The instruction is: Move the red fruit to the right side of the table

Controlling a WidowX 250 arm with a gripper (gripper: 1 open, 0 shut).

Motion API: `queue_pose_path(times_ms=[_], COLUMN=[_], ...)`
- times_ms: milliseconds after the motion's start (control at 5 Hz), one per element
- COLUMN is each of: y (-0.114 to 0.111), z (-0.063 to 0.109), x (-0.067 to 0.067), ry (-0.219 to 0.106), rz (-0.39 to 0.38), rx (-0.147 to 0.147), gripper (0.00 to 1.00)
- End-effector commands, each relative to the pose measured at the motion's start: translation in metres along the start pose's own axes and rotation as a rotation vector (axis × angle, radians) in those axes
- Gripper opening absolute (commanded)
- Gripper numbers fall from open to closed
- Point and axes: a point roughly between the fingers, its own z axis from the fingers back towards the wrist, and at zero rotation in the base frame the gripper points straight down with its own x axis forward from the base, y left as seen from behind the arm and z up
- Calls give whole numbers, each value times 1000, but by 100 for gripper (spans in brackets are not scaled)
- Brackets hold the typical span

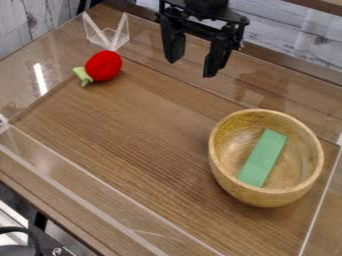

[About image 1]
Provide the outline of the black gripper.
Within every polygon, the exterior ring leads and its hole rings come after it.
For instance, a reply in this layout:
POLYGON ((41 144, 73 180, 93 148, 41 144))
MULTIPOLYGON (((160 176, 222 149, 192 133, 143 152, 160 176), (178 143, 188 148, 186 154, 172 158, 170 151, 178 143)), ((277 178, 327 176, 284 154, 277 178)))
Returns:
POLYGON ((226 67, 250 20, 229 7, 229 0, 160 0, 165 57, 176 63, 185 55, 186 35, 212 38, 204 77, 212 78, 226 67))

